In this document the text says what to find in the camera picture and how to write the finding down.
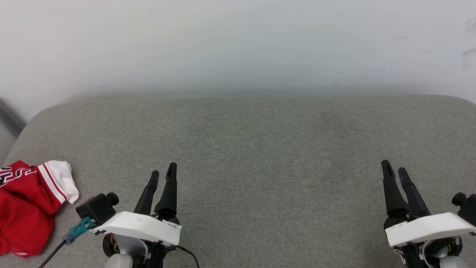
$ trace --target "white stripe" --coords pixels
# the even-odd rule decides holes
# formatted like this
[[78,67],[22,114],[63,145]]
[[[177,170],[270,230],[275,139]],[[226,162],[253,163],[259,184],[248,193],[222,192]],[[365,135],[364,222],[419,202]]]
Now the white stripe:
[[45,179],[46,184],[48,185],[48,188],[50,191],[53,193],[53,195],[58,199],[58,201],[63,204],[65,201],[63,195],[56,189],[55,185],[53,184],[53,181],[51,180],[50,176],[48,175],[48,172],[46,172],[46,169],[43,165],[38,166],[38,170],[41,173],[41,176]]

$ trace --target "black cable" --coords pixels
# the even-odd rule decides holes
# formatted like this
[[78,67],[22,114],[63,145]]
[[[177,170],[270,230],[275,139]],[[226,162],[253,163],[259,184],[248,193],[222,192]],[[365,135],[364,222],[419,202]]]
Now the black cable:
[[46,260],[38,267],[38,268],[43,268],[45,265],[51,260],[51,258],[58,252],[58,250],[66,244],[66,240],[63,240],[56,248],[55,250],[46,258]]
[[190,250],[188,250],[188,249],[186,249],[186,248],[184,248],[184,247],[182,247],[182,246],[177,245],[177,246],[175,246],[175,247],[176,247],[176,248],[180,248],[181,250],[183,250],[183,251],[189,253],[190,255],[192,255],[193,258],[195,259],[195,263],[197,264],[197,268],[200,268],[200,265],[198,264],[198,260],[197,260],[197,257],[195,257],[195,254],[193,254]]

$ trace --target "gray cushion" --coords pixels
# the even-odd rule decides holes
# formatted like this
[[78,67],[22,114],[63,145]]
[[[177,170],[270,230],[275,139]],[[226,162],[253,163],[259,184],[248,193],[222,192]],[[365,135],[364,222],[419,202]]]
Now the gray cushion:
[[[152,170],[178,163],[180,244],[202,265],[402,267],[388,246],[380,161],[404,166],[434,214],[476,193],[476,106],[443,96],[100,100],[55,106],[7,163],[68,161],[81,194],[64,205],[36,267],[79,221],[75,207],[115,192],[132,211]],[[476,237],[463,238],[476,263]],[[102,235],[65,246],[49,268],[103,267]],[[181,251],[167,267],[195,267]]]

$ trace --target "sticker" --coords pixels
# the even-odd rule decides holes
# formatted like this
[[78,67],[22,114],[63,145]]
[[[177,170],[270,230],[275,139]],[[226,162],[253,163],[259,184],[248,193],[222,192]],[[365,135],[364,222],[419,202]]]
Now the sticker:
[[178,225],[178,224],[175,224],[173,222],[169,222],[169,221],[166,221],[166,220],[162,220],[162,222],[166,223],[168,226],[172,227],[172,228],[175,228],[177,229],[179,232],[180,230],[182,229],[182,226]]

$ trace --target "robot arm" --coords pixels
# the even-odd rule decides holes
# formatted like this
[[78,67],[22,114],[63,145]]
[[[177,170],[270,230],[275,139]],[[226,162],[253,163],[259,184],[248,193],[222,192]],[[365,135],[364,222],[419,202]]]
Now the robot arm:
[[179,246],[180,226],[177,214],[177,164],[170,163],[166,182],[156,214],[150,215],[152,199],[159,181],[154,170],[134,212],[116,214],[113,208],[119,203],[115,193],[99,194],[76,208],[81,221],[63,237],[64,241],[40,266],[51,259],[64,244],[70,245],[81,234],[89,231],[95,235],[107,233],[103,250],[109,260],[106,268],[162,268],[166,254],[180,248],[191,254],[199,268],[197,258]]
[[398,170],[408,203],[400,194],[395,173],[387,160],[382,161],[383,184],[388,218],[384,230],[389,245],[408,268],[467,268],[459,257],[459,235],[476,235],[476,195],[456,194],[452,202],[461,206],[458,215],[431,215],[415,184],[404,168]]

